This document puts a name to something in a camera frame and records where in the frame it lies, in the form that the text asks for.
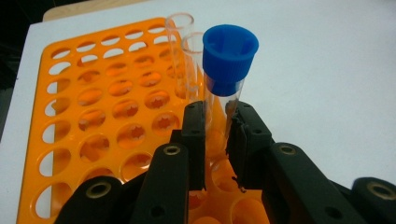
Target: blue cap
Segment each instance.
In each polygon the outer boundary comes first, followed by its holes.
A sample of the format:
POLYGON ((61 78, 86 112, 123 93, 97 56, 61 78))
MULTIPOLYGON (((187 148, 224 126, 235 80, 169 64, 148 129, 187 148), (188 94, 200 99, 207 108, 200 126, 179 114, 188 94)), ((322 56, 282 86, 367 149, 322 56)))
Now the blue cap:
POLYGON ((249 30, 218 25, 204 33, 203 67, 206 87, 217 96, 230 96, 242 88, 259 40, 249 30))

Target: screw hole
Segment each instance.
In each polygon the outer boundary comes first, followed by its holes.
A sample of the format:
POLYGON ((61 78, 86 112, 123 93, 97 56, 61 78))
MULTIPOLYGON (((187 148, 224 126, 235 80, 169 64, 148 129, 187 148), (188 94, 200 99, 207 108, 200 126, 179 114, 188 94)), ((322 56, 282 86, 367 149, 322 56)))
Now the screw hole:
POLYGON ((326 207, 325 212, 329 217, 335 218, 335 219, 341 219, 343 218, 343 214, 340 212, 340 210, 334 208, 334 207, 326 207))
POLYGON ((168 156, 174 156, 180 152, 180 147, 166 147, 163 152, 168 156))
POLYGON ((87 197, 91 199, 98 199, 106 196, 111 190, 111 184, 108 182, 99 182, 90 186, 87 191, 87 197))
POLYGON ((396 192, 380 183, 370 182, 367 189, 383 200, 396 200, 396 192))
POLYGON ((154 218, 160 218, 165 216, 165 209, 162 206, 157 205, 150 209, 150 214, 154 218))
POLYGON ((254 132, 255 134, 259 134, 259 133, 262 133, 262 130, 256 129, 256 130, 253 130, 253 132, 254 132))
POLYGON ((282 152, 283 154, 292 156, 294 154, 296 154, 296 149, 292 148, 292 147, 286 147, 286 146, 282 146, 279 148, 280 152, 282 152))

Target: capped test tube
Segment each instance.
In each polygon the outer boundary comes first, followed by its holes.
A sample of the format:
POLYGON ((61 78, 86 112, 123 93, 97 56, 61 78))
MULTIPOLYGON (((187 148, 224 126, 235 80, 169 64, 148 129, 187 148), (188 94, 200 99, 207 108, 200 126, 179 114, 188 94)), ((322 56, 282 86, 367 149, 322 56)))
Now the capped test tube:
POLYGON ((239 96, 254 54, 257 37, 235 25, 219 25, 204 34, 206 155, 224 154, 239 96))
POLYGON ((173 76, 177 81, 176 95, 181 99, 186 99, 185 65, 181 41, 185 36, 192 33, 193 25, 194 17, 185 12, 175 13, 165 20, 165 29, 173 62, 173 76))

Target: white table surface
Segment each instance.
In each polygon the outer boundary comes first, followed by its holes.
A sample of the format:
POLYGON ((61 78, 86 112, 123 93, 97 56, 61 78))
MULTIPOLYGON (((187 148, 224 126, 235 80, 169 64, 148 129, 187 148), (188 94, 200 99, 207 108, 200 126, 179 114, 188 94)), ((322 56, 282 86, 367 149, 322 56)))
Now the white table surface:
POLYGON ((179 11, 197 31, 230 23, 259 38, 241 100, 277 142, 348 188, 362 176, 396 184, 396 1, 158 0, 31 26, 0 145, 1 223, 16 220, 43 49, 179 11))

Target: test tube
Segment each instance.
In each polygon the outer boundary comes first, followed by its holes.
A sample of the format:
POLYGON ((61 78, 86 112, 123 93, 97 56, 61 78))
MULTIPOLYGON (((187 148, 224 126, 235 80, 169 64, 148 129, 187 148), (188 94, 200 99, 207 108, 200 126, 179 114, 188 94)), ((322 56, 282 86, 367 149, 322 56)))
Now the test tube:
POLYGON ((185 65, 181 41, 186 35, 192 33, 193 25, 194 17, 185 12, 172 14, 165 19, 165 29, 173 62, 173 75, 177 82, 176 95, 181 99, 186 99, 185 65))
POLYGON ((204 50, 204 33, 193 32, 181 42, 184 53, 187 99, 189 103, 203 100, 204 70, 202 55, 204 50))
POLYGON ((224 155, 245 77, 259 48, 257 37, 235 25, 219 25, 204 34, 206 155, 224 155))

